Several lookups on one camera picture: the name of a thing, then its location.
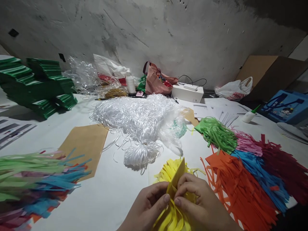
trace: cardboard box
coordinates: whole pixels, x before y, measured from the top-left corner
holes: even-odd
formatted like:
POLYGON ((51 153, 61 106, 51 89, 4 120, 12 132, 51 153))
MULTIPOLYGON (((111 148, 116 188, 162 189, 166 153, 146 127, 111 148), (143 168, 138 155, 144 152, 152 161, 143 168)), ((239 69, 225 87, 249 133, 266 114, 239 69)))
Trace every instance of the cardboard box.
POLYGON ((178 99, 186 100, 193 103, 200 103, 203 96, 203 87, 198 87, 196 91, 184 88, 183 85, 175 84, 172 89, 172 96, 178 99))
POLYGON ((249 56, 236 80, 252 76, 253 84, 243 101, 269 101, 279 90, 286 89, 306 69, 308 62, 282 56, 249 56))

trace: white bottle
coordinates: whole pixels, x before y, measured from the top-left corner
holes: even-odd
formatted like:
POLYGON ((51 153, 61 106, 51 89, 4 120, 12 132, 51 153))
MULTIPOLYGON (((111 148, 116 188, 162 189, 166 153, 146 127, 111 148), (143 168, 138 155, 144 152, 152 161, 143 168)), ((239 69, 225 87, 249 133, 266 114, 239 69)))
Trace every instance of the white bottle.
POLYGON ((128 88, 128 93, 135 94, 136 93, 135 82, 134 78, 131 75, 126 77, 126 84, 128 88))
POLYGON ((257 109, 260 107, 257 106, 254 110, 247 112, 243 117, 242 117, 242 121, 245 123, 249 123, 252 121, 252 119, 254 118, 254 116, 256 115, 257 109))

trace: white table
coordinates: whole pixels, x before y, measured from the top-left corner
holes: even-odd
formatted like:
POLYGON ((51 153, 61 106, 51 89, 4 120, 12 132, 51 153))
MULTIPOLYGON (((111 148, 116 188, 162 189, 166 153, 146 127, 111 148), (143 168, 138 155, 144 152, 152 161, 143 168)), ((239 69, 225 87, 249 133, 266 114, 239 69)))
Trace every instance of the white table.
MULTIPOLYGON (((82 100, 81 95, 75 96, 78 99, 78 104, 71 111, 64 114, 56 113, 46 121, 39 122, 36 128, 3 148, 0 151, 0 156, 26 154, 49 147, 58 148, 75 126, 91 124, 89 114, 97 102, 94 101, 95 97, 82 100)), ((214 102, 217 105, 225 103, 225 99, 205 100, 206 102, 214 102)), ((187 101, 179 100, 179 103, 187 107, 193 107, 193 103, 187 101)), ((15 109, 13 113, 16 114, 18 111, 20 110, 15 109)), ((30 113, 28 117, 33 115, 27 109, 23 109, 23 111, 30 113)), ((308 156, 305 152, 307 150, 306 145, 280 135, 274 129, 276 124, 267 118, 255 117, 253 122, 257 124, 246 124, 238 118, 232 125, 238 125, 239 130, 250 133, 257 140, 260 140, 261 134, 264 133, 266 139, 281 143, 284 151, 293 154, 299 163, 308 167, 308 156)), ((116 137, 117 134, 109 132, 105 146, 116 137)), ((204 169, 200 157, 206 158, 212 154, 212 151, 207 148, 207 142, 203 137, 198 132, 187 131, 181 138, 181 142, 188 167, 204 169)), ((33 231, 116 230, 125 219, 139 191, 153 183, 153 175, 159 173, 168 159, 179 158, 165 147, 160 150, 161 154, 155 163, 148 165, 147 170, 141 175, 140 171, 133 171, 124 166, 124 151, 117 149, 118 147, 113 145, 103 152, 95 177, 82 181, 82 186, 69 195, 51 213, 49 218, 41 219, 33 225, 33 231)), ((295 204, 296 201, 293 199, 290 200, 287 206, 292 207, 295 204)))

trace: red bag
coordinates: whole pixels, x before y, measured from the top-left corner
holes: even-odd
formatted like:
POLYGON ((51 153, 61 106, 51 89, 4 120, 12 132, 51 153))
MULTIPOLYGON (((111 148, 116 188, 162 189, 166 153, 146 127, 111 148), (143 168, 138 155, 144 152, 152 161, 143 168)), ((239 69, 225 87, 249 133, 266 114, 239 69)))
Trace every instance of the red bag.
MULTIPOLYGON (((143 68, 143 73, 145 73, 145 70, 147 68, 148 62, 145 63, 143 68)), ((167 87, 160 79, 159 77, 162 77, 165 80, 168 80, 168 82, 172 85, 176 84, 179 80, 174 77, 169 77, 167 75, 164 75, 161 73, 160 69, 157 68, 157 66, 154 63, 149 62, 149 69, 147 73, 147 80, 145 84, 145 93, 148 95, 151 95, 153 93, 155 94, 162 94, 162 95, 170 95, 173 86, 167 87)))

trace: yellow paper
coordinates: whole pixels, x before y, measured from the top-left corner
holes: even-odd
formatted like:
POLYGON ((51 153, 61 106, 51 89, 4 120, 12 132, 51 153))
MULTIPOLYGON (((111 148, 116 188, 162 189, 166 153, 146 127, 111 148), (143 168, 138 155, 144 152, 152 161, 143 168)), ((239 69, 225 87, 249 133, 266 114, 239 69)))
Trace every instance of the yellow paper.
MULTIPOLYGON (((170 182, 167 188, 167 193, 170 195, 171 200, 168 208, 165 209, 156 220, 153 230, 181 231, 185 229, 186 231, 191 231, 191 226, 188 223, 187 217, 179 208, 176 207, 173 201, 177 191, 178 181, 186 172, 192 174, 192 171, 190 171, 185 164, 185 158, 174 161, 170 159, 166 164, 164 164, 160 173, 155 175, 157 178, 156 182, 170 182)), ((191 202, 195 202, 196 199, 196 196, 191 193, 187 193, 184 197, 191 202)))

